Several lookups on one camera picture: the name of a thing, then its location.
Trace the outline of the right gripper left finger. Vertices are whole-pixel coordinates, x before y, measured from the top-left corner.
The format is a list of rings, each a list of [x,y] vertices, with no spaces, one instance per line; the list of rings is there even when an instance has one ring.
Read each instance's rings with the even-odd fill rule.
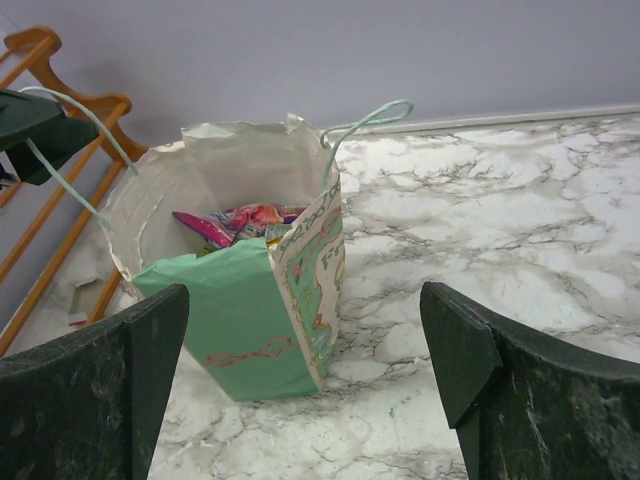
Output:
[[[147,478],[188,316],[171,285],[2,358],[2,478]]]

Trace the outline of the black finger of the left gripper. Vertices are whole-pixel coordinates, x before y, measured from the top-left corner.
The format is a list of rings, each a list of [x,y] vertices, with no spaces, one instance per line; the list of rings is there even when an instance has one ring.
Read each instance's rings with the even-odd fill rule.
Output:
[[[1,151],[17,177],[27,184],[39,186],[51,177],[30,144],[54,170],[59,170],[98,136],[99,130],[92,122],[67,116],[54,100],[9,89],[1,91]]]

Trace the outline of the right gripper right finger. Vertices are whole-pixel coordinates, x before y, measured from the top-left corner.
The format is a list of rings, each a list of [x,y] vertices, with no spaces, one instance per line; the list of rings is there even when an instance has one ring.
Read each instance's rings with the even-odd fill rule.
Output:
[[[420,316],[471,479],[636,479],[639,366],[427,282]]]

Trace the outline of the green paper bag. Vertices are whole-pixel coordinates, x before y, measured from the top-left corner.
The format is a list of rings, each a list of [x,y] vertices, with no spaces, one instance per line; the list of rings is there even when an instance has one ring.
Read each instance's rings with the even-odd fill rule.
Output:
[[[122,278],[143,296],[171,284],[190,296],[184,346],[237,402],[314,395],[339,333],[345,272],[341,143],[406,118],[396,100],[320,129],[297,115],[186,127],[130,162],[100,223]],[[239,209],[239,238],[215,249],[176,220]]]

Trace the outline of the purple snack packet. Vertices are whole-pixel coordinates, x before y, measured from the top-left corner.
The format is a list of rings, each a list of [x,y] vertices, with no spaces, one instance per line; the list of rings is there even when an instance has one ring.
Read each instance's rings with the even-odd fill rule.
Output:
[[[215,249],[230,247],[248,223],[247,215],[241,213],[239,209],[218,211],[204,216],[186,212],[173,212],[172,215]]]

